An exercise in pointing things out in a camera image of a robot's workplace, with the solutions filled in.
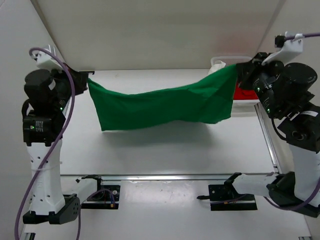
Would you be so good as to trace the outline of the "red t shirt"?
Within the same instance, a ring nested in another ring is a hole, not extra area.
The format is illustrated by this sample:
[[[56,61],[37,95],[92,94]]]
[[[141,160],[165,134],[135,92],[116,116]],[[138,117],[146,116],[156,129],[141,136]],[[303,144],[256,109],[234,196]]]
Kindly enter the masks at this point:
[[[240,88],[240,84],[236,82],[235,91],[233,94],[233,100],[244,101],[244,100],[258,100],[256,93],[253,90],[246,90]]]

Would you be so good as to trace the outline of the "green t shirt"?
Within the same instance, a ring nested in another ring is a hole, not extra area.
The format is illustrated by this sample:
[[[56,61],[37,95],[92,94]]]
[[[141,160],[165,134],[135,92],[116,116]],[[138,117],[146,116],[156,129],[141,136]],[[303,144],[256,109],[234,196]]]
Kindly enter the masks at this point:
[[[88,89],[102,131],[136,130],[172,121],[217,124],[230,118],[234,84],[227,68],[175,88],[125,94],[89,79]]]

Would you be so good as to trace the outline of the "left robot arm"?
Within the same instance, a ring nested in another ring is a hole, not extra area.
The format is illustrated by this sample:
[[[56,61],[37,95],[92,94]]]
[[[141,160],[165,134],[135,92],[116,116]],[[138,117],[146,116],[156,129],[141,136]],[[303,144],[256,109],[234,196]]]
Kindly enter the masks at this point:
[[[63,112],[75,94],[87,90],[89,74],[71,68],[67,72],[38,69],[25,77],[27,100],[22,107],[23,141],[30,156],[33,184],[30,209],[24,224],[48,222],[61,225],[75,220],[80,199],[76,193],[63,194],[60,177],[62,129],[67,117]]]

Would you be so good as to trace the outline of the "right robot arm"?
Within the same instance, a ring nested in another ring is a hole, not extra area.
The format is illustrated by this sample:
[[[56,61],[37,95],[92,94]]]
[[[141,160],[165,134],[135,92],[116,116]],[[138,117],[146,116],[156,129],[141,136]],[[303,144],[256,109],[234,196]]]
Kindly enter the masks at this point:
[[[247,62],[237,63],[237,83],[256,93],[278,137],[292,152],[294,170],[265,176],[236,172],[223,184],[210,185],[208,195],[213,211],[251,210],[248,204],[261,196],[273,207],[312,218],[320,215],[320,108],[311,102],[310,87],[316,71],[299,62],[272,60],[260,52]]]

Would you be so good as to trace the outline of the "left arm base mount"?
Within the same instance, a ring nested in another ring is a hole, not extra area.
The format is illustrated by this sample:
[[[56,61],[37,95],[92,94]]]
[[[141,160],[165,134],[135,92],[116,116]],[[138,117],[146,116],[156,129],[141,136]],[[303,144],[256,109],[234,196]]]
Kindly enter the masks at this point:
[[[121,185],[107,183],[100,175],[85,175],[76,180],[74,192],[80,200],[82,209],[118,210]]]

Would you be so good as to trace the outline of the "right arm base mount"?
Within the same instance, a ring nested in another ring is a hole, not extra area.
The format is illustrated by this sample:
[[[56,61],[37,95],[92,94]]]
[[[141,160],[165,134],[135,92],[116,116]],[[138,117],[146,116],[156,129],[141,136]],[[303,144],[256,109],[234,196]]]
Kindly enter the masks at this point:
[[[222,211],[256,211],[256,198],[252,194],[238,194],[224,184],[208,186],[210,210]]]

